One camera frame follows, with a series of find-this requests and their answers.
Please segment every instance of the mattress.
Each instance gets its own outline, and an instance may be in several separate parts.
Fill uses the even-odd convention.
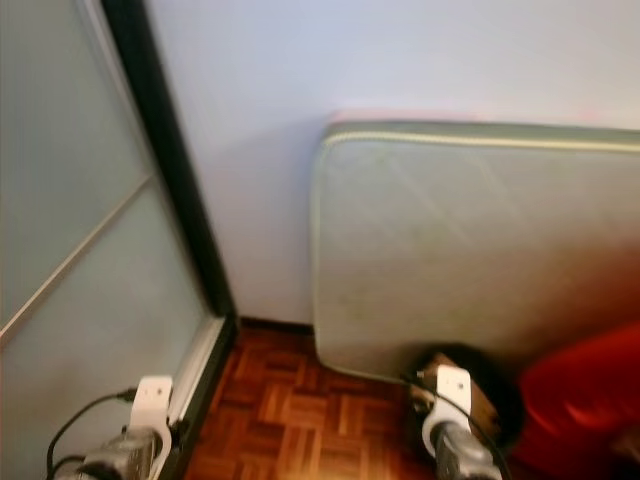
[[[640,318],[640,134],[343,121],[312,198],[327,366],[397,379],[462,342],[510,369]]]

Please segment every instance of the sliding closet door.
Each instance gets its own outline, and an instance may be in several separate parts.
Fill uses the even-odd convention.
[[[76,2],[0,5],[0,476],[35,479],[80,406],[177,375],[212,320]],[[58,457],[118,434],[128,414],[101,407]]]

